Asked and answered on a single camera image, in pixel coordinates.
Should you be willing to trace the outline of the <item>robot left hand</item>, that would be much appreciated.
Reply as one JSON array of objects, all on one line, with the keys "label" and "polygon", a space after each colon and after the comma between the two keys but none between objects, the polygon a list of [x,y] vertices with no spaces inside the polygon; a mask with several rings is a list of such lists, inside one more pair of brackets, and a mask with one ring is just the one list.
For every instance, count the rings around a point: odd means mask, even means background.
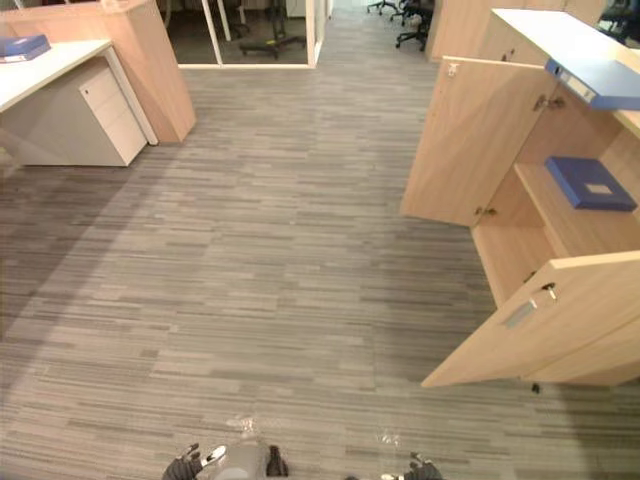
[{"label": "robot left hand", "polygon": [[195,479],[202,470],[219,463],[227,453],[228,447],[226,445],[218,445],[202,456],[199,451],[199,444],[193,443],[169,463],[165,468],[161,479]]}]

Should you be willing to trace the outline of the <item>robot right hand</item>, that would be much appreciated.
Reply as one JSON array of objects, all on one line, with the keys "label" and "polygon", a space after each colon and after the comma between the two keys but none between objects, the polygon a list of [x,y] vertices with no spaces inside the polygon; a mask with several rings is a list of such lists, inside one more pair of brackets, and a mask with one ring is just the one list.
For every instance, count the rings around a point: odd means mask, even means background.
[{"label": "robot right hand", "polygon": [[409,470],[402,474],[384,473],[382,480],[443,480],[444,476],[436,465],[420,453],[410,453]]}]

